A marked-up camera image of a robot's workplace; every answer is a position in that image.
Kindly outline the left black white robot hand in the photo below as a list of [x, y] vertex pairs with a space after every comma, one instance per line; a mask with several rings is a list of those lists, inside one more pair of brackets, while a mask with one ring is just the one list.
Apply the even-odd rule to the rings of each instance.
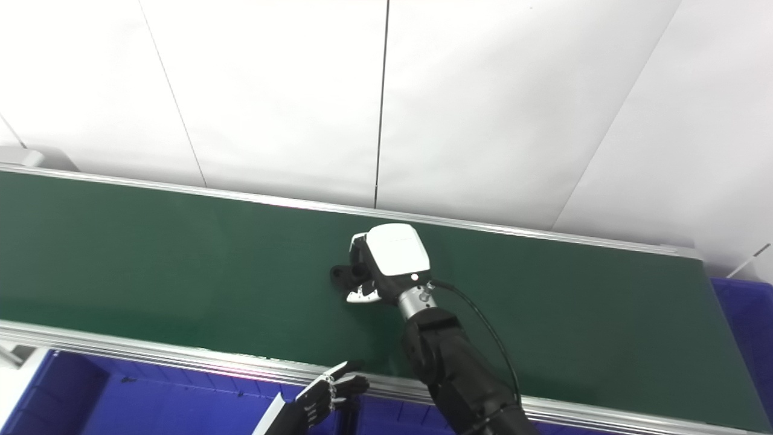
[[363, 360], [343, 361], [318, 375], [292, 400], [277, 394], [253, 433], [306, 434], [332, 412], [351, 407], [370, 388], [368, 378], [356, 374], [363, 366]]

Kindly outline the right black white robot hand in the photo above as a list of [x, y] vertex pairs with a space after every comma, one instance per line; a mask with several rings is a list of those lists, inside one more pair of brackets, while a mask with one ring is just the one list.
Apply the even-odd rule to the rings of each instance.
[[401, 295], [429, 283], [431, 263], [416, 229], [392, 223], [351, 237], [350, 273], [346, 302], [397, 306]]

